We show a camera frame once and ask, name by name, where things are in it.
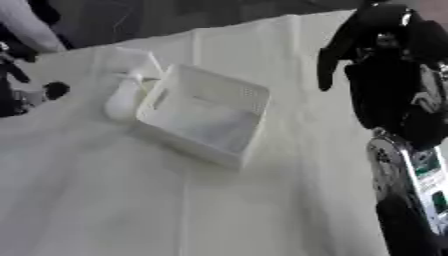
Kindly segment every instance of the white cloth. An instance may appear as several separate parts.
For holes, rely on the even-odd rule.
[[[26,0],[0,0],[0,23],[37,52],[66,50],[47,24],[34,14]]]
[[[108,47],[22,65],[30,87],[61,80],[72,91],[0,120],[0,255],[387,255],[365,153],[370,132],[354,118],[341,69],[334,89],[317,86],[318,49],[348,15],[121,44],[153,51],[164,68],[194,64],[270,88],[259,146],[241,171],[109,121],[102,106],[118,79],[101,70]]]

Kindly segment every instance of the plastic container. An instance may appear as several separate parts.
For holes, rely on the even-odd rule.
[[[137,119],[175,148],[239,168],[250,155],[269,97],[259,85],[171,66],[140,105]]]

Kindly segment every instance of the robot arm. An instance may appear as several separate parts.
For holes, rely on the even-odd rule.
[[[353,110],[374,130],[376,213],[391,256],[448,255],[448,34],[404,5],[366,2],[318,59],[319,88],[348,60]]]

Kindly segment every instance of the table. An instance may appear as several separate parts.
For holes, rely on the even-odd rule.
[[[22,64],[37,88],[72,92],[0,120],[0,255],[387,255],[374,211],[370,138],[341,68],[317,87],[316,56],[350,12],[139,39],[163,67],[198,65],[269,87],[272,105],[246,168],[175,152],[108,120],[118,85],[104,46]]]

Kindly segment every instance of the black object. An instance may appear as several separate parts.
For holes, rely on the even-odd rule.
[[[438,256],[439,247],[427,223],[398,195],[376,206],[378,220],[391,256]]]
[[[44,85],[45,94],[49,100],[57,100],[70,91],[70,87],[62,82],[53,82]]]
[[[432,148],[448,136],[447,109],[428,112],[413,100],[423,89],[421,65],[440,72],[439,84],[448,82],[440,70],[448,64],[448,34],[405,5],[379,2],[365,2],[321,49],[319,88],[332,87],[339,61],[352,61],[345,71],[363,127],[384,128],[416,150]],[[440,96],[446,101],[445,91]]]

